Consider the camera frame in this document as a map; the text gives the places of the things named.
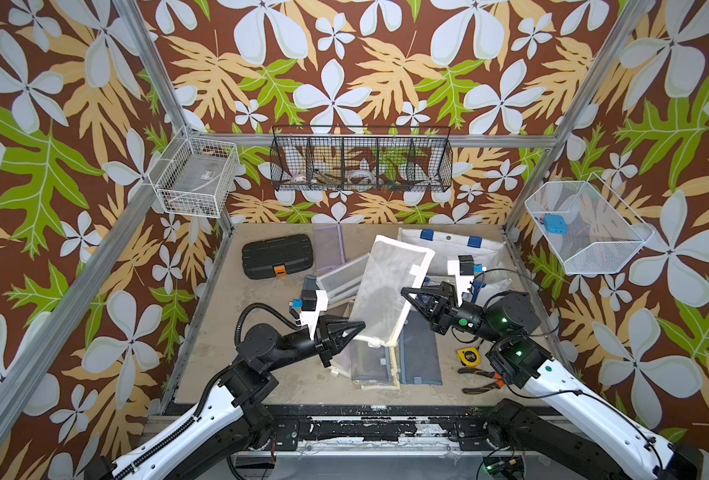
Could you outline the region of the white Doraemon canvas bag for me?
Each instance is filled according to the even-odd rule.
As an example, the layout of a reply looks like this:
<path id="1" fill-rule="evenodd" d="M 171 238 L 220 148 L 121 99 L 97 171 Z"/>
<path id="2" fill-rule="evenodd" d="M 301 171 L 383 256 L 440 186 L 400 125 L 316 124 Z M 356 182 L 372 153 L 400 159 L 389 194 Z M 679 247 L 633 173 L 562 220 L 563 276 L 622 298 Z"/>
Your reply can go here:
<path id="1" fill-rule="evenodd" d="M 504 266 L 504 244 L 481 236 L 466 236 L 432 229 L 401 228 L 398 240 L 434 250 L 435 256 L 422 280 L 423 285 L 439 284 L 442 281 L 454 283 L 455 276 L 448 274 L 448 261 L 457 260 L 462 255 L 472 256 L 477 265 L 486 268 Z"/>

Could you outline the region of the cream trimmed mesh pouch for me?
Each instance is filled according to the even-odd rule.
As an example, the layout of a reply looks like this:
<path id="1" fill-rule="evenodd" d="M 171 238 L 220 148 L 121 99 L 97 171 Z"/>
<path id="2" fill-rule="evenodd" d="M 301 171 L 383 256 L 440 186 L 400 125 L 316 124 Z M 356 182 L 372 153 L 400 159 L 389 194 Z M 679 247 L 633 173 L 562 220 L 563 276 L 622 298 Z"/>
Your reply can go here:
<path id="1" fill-rule="evenodd" d="M 356 340 L 373 347 L 393 347 L 411 311 L 404 288 L 419 288 L 429 272 L 434 250 L 378 235 L 370 252 L 350 321 L 365 329 Z"/>

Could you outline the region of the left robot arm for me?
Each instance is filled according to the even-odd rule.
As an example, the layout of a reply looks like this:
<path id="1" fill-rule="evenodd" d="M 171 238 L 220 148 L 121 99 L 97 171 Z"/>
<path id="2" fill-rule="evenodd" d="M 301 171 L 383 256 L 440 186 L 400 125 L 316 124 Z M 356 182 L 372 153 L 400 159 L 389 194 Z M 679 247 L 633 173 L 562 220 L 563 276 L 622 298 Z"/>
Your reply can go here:
<path id="1" fill-rule="evenodd" d="M 322 316 L 316 330 L 282 334 L 259 323 L 236 344 L 234 361 L 214 374 L 197 404 L 142 446 L 116 460 L 90 460 L 86 479 L 196 479 L 218 462 L 274 439 L 274 417 L 262 402 L 278 386 L 274 372 L 334 356 L 366 328 L 362 321 Z"/>

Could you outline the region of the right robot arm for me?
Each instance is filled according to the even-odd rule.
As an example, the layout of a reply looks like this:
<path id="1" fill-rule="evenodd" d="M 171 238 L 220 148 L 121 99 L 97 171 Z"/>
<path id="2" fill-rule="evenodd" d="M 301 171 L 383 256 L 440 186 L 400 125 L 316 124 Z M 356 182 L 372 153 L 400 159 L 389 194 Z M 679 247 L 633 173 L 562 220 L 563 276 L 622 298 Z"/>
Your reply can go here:
<path id="1" fill-rule="evenodd" d="M 526 294 L 501 292 L 487 307 L 460 300 L 448 282 L 405 287 L 401 294 L 432 331 L 454 329 L 490 342 L 490 366 L 516 395 L 500 401 L 488 418 L 494 446 L 539 452 L 586 479 L 701 477 L 700 450 L 644 428 L 534 340 L 539 320 Z"/>

